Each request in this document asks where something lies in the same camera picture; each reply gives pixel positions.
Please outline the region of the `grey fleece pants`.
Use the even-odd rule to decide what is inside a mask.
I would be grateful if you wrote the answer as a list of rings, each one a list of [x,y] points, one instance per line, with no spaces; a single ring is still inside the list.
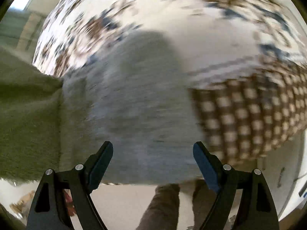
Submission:
[[[180,57],[159,32],[138,30],[61,78],[1,48],[1,177],[39,180],[72,169],[105,141],[104,183],[181,183],[200,176],[202,133]]]

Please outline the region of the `person's legs in pyjamas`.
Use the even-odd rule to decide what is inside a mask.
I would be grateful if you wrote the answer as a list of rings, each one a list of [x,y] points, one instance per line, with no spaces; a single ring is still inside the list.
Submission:
[[[179,184],[156,187],[155,195],[143,213],[137,229],[177,229],[180,190]],[[215,192],[208,188],[204,180],[195,181],[192,195],[193,229],[200,229],[203,225],[215,199]]]

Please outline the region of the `floral bed blanket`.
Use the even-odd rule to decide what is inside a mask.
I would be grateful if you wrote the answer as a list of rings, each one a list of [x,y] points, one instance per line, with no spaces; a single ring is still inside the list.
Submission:
[[[306,46],[285,0],[60,0],[33,65],[61,77],[138,31],[165,35],[207,145],[232,164],[306,129]]]

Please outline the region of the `left green curtain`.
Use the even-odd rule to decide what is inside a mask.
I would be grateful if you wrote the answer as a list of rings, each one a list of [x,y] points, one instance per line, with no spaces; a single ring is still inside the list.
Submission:
[[[45,19],[30,10],[7,10],[1,20],[1,44],[34,55]]]

